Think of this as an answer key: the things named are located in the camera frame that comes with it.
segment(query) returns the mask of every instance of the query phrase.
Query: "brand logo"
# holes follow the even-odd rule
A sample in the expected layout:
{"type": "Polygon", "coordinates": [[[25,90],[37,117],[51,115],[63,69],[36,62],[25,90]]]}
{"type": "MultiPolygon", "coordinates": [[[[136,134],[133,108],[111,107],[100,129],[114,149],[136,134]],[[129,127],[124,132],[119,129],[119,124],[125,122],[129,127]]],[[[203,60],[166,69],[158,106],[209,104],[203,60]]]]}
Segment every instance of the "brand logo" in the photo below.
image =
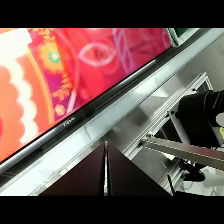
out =
{"type": "Polygon", "coordinates": [[[63,123],[64,127],[68,126],[75,120],[75,117],[72,117],[63,123]]]}

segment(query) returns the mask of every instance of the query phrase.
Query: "tv screen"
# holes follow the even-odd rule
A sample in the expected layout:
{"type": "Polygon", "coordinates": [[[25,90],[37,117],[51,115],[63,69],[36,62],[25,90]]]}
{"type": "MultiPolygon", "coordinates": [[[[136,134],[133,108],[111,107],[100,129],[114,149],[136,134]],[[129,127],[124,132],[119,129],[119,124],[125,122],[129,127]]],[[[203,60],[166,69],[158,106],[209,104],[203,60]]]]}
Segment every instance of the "tv screen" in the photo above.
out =
{"type": "Polygon", "coordinates": [[[170,46],[164,28],[0,28],[0,162],[170,46]]]}

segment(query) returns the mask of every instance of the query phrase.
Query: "dark triangular object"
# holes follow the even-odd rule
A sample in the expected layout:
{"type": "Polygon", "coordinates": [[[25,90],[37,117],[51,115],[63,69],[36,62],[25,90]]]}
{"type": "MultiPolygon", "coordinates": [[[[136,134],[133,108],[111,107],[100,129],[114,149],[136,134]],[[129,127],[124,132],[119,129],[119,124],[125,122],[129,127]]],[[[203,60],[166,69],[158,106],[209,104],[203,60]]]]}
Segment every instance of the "dark triangular object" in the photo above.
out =
{"type": "Polygon", "coordinates": [[[171,196],[111,144],[108,153],[108,195],[171,196]]]}
{"type": "Polygon", "coordinates": [[[105,152],[99,146],[40,196],[104,195],[105,152]]]}

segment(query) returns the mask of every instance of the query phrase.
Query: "yellow flower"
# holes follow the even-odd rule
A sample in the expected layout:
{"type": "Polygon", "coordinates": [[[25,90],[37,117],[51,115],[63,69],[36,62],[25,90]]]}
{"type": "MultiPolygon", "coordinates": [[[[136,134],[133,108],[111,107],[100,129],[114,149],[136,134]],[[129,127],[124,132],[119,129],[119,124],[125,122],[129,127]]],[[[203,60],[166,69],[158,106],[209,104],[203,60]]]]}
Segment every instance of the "yellow flower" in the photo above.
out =
{"type": "Polygon", "coordinates": [[[52,73],[62,72],[64,70],[60,54],[55,42],[46,41],[38,49],[43,65],[52,73]]]}

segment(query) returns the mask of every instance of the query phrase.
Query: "metal arm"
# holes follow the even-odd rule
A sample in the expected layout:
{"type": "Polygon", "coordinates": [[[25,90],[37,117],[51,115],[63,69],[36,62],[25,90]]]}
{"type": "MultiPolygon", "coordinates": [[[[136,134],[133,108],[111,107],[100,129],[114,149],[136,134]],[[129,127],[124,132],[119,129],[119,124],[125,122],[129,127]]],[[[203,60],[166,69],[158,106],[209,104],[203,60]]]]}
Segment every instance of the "metal arm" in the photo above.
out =
{"type": "Polygon", "coordinates": [[[224,170],[223,152],[155,137],[152,137],[149,140],[142,139],[141,142],[145,148],[168,153],[182,159],[224,170]]]}

